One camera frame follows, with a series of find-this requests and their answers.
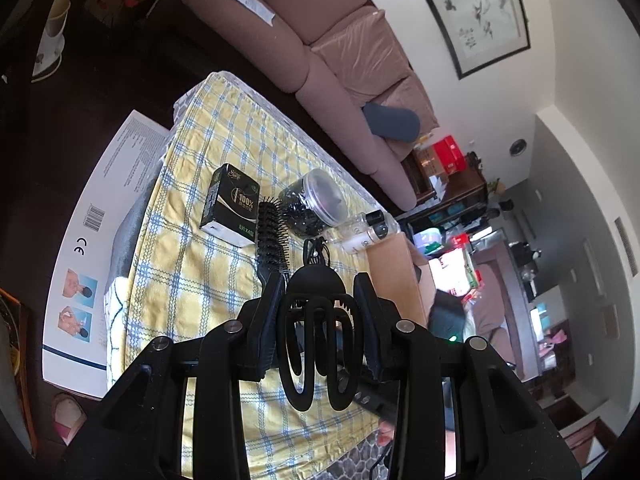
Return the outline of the black plastic hair claw clip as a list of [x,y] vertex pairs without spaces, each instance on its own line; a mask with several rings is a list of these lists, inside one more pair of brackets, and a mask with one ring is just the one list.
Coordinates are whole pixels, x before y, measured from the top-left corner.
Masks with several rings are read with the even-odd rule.
[[312,264],[298,269],[278,307],[276,352],[288,402],[306,412],[314,400],[314,378],[326,378],[335,411],[352,404],[364,353],[360,307],[338,274]]

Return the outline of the black round hairbrush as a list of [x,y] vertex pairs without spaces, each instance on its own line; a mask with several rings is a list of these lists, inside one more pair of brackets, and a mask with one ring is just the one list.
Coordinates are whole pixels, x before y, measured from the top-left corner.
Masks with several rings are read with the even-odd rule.
[[267,285],[273,273],[288,280],[288,231],[275,198],[266,198],[258,204],[256,235],[256,269],[262,286]]

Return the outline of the clear bottle with black cap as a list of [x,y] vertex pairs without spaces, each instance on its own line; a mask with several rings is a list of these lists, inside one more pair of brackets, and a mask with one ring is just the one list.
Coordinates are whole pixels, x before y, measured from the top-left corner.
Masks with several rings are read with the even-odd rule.
[[339,226],[326,230],[322,236],[344,252],[358,254],[399,232],[400,226],[395,218],[377,209],[367,214],[356,214]]

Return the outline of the black and gold box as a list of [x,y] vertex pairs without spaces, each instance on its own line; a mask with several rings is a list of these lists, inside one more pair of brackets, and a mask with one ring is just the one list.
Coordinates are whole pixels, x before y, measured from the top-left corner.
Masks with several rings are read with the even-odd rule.
[[256,238],[259,184],[231,164],[213,174],[200,228],[234,247],[253,245]]

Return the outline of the cardboard box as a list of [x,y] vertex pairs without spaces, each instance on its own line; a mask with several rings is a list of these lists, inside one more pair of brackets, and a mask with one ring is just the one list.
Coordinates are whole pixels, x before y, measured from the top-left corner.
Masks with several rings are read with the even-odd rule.
[[370,277],[379,297],[393,301],[403,318],[423,327],[436,296],[431,268],[404,233],[367,249]]

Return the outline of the yellow plaid tablecloth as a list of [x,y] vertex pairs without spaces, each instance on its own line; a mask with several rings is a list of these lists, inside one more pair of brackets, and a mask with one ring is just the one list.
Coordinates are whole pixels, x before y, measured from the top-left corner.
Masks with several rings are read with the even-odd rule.
[[[114,385],[155,337],[185,341],[238,315],[262,289],[253,247],[237,248],[200,228],[213,173],[232,164],[275,196],[313,169],[340,187],[351,214],[378,202],[338,162],[258,92],[227,72],[208,75],[178,99],[168,147],[132,260],[116,272],[104,304],[107,383]],[[250,474],[255,479],[317,479],[378,430],[378,419],[352,406],[335,411],[326,383],[314,384],[311,408],[291,408],[279,374],[241,385]]]

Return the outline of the white product box with pictures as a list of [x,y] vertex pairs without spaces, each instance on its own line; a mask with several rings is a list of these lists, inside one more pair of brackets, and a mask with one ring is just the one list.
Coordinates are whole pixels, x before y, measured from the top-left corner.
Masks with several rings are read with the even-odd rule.
[[42,377],[89,399],[107,390],[104,292],[117,229],[151,180],[169,131],[134,110],[93,169],[70,217],[49,287]]

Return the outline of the clear jar with dark contents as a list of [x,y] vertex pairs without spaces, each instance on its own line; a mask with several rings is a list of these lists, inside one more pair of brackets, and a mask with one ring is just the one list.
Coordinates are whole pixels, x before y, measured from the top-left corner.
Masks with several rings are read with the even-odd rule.
[[341,189],[322,169],[313,169],[280,192],[286,226],[299,238],[317,237],[348,218]]

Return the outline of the red box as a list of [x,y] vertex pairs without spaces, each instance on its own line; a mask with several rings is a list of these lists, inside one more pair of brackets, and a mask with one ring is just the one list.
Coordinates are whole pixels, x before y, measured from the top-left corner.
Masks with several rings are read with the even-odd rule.
[[465,154],[459,148],[453,136],[445,136],[433,145],[435,154],[448,176],[468,168]]

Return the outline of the dark blue cushion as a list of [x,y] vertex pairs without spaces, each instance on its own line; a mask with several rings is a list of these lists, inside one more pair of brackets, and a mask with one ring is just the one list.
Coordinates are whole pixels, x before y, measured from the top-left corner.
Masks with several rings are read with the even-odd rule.
[[362,112],[375,136],[387,140],[414,142],[420,133],[420,119],[412,110],[367,103]]

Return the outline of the pink brown sofa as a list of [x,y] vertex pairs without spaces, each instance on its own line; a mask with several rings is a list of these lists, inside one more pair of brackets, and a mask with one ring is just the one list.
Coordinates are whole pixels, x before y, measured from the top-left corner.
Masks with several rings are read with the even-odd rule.
[[[432,103],[371,0],[182,0],[281,91],[292,94],[358,171],[402,211],[418,196],[402,163],[437,129]],[[420,133],[406,143],[375,136],[367,103],[406,108]]]

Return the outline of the framed bird painting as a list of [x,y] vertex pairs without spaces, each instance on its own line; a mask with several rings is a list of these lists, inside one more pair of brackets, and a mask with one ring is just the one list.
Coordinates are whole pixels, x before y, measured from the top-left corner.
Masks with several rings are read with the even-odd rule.
[[460,79],[530,48],[523,0],[426,0]]

